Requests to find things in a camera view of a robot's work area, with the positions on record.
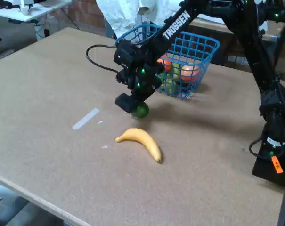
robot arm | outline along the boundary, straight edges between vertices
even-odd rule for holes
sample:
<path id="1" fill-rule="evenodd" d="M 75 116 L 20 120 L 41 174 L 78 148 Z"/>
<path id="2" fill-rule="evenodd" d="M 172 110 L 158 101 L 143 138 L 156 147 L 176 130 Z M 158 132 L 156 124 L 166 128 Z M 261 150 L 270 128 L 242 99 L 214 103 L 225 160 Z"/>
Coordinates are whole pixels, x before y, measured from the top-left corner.
<path id="1" fill-rule="evenodd" d="M 135 111 L 140 102 L 160 87 L 161 80 L 156 74 L 163 72 L 164 66 L 157 60 L 181 31 L 200 13 L 220 17 L 240 41 L 260 90 L 260 114 L 266 124 L 259 139 L 249 147 L 257 157 L 252 173 L 285 186 L 285 88 L 279 83 L 262 43 L 264 31 L 259 31 L 259 26 L 267 19 L 285 22 L 285 7 L 273 6 L 270 1 L 255 4 L 254 0 L 184 0 L 180 6 L 174 16 L 164 21 L 165 26 L 139 43 L 140 46 L 128 40 L 116 44 L 114 61 L 123 67 L 116 80 L 127 85 L 131 95 L 123 93 L 115 103 L 128 113 Z M 260 141 L 259 153 L 254 153 L 252 146 Z M 272 157 L 279 159 L 282 173 L 273 167 Z"/>

white cloth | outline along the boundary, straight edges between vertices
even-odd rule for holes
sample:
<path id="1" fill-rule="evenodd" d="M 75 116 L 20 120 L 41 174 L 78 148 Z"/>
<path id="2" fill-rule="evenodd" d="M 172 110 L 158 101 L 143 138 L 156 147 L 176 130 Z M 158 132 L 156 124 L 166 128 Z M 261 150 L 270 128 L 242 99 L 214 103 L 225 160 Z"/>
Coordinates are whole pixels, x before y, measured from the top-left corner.
<path id="1" fill-rule="evenodd" d="M 137 14 L 140 8 L 149 8 L 144 13 L 147 19 L 156 25 L 163 26 L 164 20 L 174 15 L 180 8 L 179 3 L 182 0 L 97 0 L 96 2 L 116 36 L 120 37 L 137 25 Z M 212 18 L 202 14 L 199 17 L 224 23 L 220 18 Z M 265 22 L 261 29 L 267 30 L 267 28 L 267 22 Z"/>

yellow banana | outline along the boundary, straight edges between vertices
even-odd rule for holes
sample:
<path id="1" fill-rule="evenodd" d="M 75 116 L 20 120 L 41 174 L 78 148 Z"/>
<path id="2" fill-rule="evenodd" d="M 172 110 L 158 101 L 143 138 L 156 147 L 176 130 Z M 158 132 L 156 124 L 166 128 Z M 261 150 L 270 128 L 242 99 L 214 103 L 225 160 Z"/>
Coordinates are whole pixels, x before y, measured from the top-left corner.
<path id="1" fill-rule="evenodd" d="M 155 159 L 156 162 L 161 160 L 161 151 L 156 143 L 156 141 L 144 130 L 131 128 L 126 130 L 120 137 L 116 138 L 116 142 L 121 142 L 123 140 L 135 140 L 143 144 L 151 156 Z"/>

orange label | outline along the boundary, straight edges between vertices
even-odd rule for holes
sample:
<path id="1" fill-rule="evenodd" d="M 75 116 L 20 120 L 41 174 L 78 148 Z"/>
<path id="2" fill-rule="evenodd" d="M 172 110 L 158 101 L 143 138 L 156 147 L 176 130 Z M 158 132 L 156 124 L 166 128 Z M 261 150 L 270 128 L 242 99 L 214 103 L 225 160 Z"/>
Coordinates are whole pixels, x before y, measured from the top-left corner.
<path id="1" fill-rule="evenodd" d="M 276 156 L 272 156 L 271 159 L 272 159 L 274 168 L 276 169 L 276 172 L 277 173 L 283 173 L 283 169 L 282 169 L 282 167 L 279 164 L 278 158 Z"/>

blue wire basket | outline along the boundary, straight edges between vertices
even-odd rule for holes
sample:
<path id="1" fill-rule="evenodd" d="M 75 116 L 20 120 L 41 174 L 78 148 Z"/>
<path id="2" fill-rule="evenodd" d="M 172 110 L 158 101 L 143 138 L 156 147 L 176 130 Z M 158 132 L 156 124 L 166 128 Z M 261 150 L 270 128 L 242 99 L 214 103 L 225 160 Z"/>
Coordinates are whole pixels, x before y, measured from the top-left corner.
<path id="1" fill-rule="evenodd" d="M 161 27 L 153 24 L 140 25 L 122 35 L 116 43 L 120 39 L 127 39 L 139 47 L 160 29 Z M 188 98 L 200 84 L 219 47 L 219 41 L 213 38 L 182 32 L 158 60 L 164 64 L 165 71 L 156 75 L 162 80 L 157 91 L 182 100 Z"/>

